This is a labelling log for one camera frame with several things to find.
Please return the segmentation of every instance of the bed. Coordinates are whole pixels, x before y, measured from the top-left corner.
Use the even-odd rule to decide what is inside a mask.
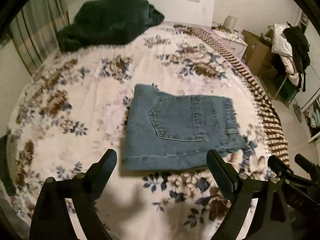
[[[27,224],[47,177],[69,179],[86,172],[112,148],[118,155],[116,169],[92,205],[113,239],[212,237],[231,204],[209,170],[122,169],[127,118],[137,83],[173,95],[231,98],[247,147],[224,159],[238,172],[270,178],[271,154],[289,164],[281,123],[267,95],[248,68],[210,32],[214,0],[149,2],[168,21],[179,24],[164,22],[125,46],[56,51],[21,93],[9,123],[18,137],[16,194],[8,196],[2,187]],[[70,22],[82,3],[70,5]],[[78,238],[86,239],[72,201],[66,203]],[[238,239],[245,237],[255,205],[252,201]]]

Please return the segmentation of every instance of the floor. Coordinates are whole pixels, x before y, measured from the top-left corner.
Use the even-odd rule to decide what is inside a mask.
[[[268,92],[271,95],[275,95],[276,89],[272,85],[272,80],[266,78],[264,79],[264,84],[267,87]],[[315,164],[319,164],[315,143],[308,143],[307,135],[305,134],[303,125],[298,121],[297,116],[293,111],[293,103],[288,108],[281,101],[280,96],[277,96],[274,100],[272,100],[272,104],[275,107],[276,112],[278,113],[281,120],[284,137],[288,141],[288,153],[291,169],[296,175],[310,179],[309,174],[295,163],[294,157],[296,154],[300,153],[309,161]]]

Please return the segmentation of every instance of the white floral bedspread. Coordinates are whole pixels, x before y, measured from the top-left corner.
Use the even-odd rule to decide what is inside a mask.
[[[240,72],[199,37],[168,24],[150,28],[126,46],[49,57],[12,113],[9,128],[19,135],[18,174],[9,203],[30,224],[47,177],[69,179],[86,172],[112,148],[118,164],[94,206],[114,239],[210,239],[231,205],[211,173],[122,171],[126,119],[137,83],[174,95],[229,97],[248,144],[225,161],[252,178],[267,179],[267,130]],[[246,235],[255,204],[239,239]],[[71,200],[67,205],[78,238],[86,239]]]

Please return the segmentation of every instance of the metal screw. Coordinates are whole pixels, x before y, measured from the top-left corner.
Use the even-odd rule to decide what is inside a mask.
[[[78,173],[78,174],[76,175],[76,178],[77,178],[77,179],[83,179],[84,176],[85,176],[85,173],[80,172],[80,173]]]
[[[270,180],[271,180],[271,182],[273,182],[273,183],[277,183],[277,182],[278,182],[278,180],[277,180],[275,177],[272,177]]]
[[[45,180],[46,183],[51,183],[53,182],[54,178],[53,177],[49,177]]]
[[[248,177],[248,175],[242,172],[242,173],[239,174],[239,177],[241,179],[246,179]]]

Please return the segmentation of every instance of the lampshade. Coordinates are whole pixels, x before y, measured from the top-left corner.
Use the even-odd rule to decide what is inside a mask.
[[[237,19],[228,15],[228,17],[224,20],[223,26],[227,29],[233,32],[235,30]]]

